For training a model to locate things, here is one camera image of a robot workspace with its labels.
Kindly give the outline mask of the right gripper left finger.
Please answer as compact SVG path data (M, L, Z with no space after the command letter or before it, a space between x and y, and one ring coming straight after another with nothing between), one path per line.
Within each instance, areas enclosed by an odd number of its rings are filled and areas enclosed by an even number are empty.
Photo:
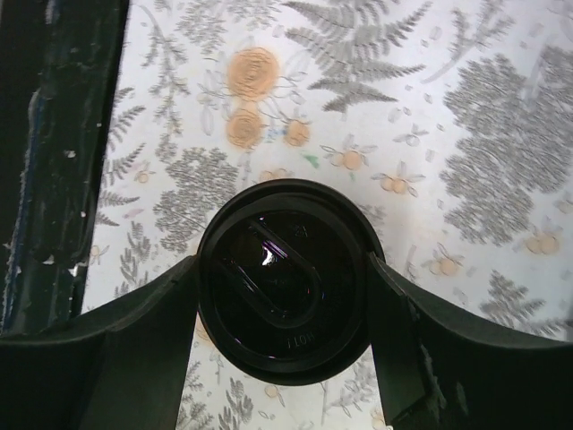
M173 429L198 308L195 259L34 334L1 338L3 429Z

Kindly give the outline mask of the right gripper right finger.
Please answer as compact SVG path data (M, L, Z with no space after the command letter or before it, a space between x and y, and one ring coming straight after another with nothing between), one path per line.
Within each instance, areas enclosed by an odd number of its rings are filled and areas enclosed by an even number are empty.
M572 346L417 287L370 254L367 324L394 429L570 429Z

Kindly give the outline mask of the black coffee cup lid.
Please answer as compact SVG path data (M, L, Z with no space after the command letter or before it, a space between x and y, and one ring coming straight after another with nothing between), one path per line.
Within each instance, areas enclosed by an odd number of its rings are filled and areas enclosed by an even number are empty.
M299 386L342 373L367 349L371 223L341 192L304 179L253 185L207 226L197 255L201 322L234 366Z

